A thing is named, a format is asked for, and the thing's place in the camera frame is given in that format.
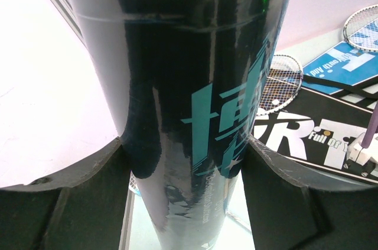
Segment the black shuttlecock tube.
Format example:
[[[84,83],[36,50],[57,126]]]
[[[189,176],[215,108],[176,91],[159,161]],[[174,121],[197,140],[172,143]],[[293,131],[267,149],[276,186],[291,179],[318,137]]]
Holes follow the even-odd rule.
[[[211,249],[289,0],[69,0],[162,249]]]

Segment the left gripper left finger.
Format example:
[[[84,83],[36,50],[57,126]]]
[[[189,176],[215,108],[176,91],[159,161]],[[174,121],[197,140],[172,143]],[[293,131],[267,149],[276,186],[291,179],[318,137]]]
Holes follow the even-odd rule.
[[[119,139],[28,185],[1,189],[1,249],[118,249],[130,169]]]

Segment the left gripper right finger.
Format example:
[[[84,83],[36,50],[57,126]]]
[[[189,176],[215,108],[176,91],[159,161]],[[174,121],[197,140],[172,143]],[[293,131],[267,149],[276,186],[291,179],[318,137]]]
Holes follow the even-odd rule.
[[[242,179],[256,249],[377,248],[377,187],[323,175],[254,138]]]

